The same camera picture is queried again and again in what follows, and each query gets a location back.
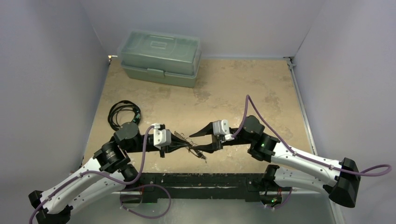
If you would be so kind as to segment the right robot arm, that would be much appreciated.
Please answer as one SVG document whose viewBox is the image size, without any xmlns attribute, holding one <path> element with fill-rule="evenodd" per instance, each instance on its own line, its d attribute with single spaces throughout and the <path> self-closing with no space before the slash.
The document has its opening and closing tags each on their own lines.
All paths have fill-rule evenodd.
<svg viewBox="0 0 396 224">
<path fill-rule="evenodd" d="M 322 158 L 281 143 L 280 139 L 264 132 L 264 125 L 257 117 L 244 118 L 241 128 L 230 128 L 227 120 L 210 122 L 191 138 L 210 135 L 207 145 L 191 146 L 191 149 L 214 153 L 224 146 L 250 145 L 247 153 L 258 161 L 269 163 L 259 181 L 249 180 L 253 188 L 278 190 L 300 188 L 328 195 L 334 203 L 353 208 L 356 206 L 361 178 L 354 160 Z"/>
</svg>

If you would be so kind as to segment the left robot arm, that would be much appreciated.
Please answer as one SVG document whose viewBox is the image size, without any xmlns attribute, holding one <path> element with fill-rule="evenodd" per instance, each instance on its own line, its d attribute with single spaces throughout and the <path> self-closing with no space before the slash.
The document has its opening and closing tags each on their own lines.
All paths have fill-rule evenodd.
<svg viewBox="0 0 396 224">
<path fill-rule="evenodd" d="M 88 203 L 115 191 L 138 188 L 143 174 L 147 152 L 166 153 L 190 146 L 189 142 L 175 136 L 164 124 L 154 123 L 144 134 L 138 125 L 127 122 L 113 137 L 96 151 L 86 164 L 58 185 L 29 194 L 34 212 L 31 224 L 65 224 L 71 214 Z"/>
</svg>

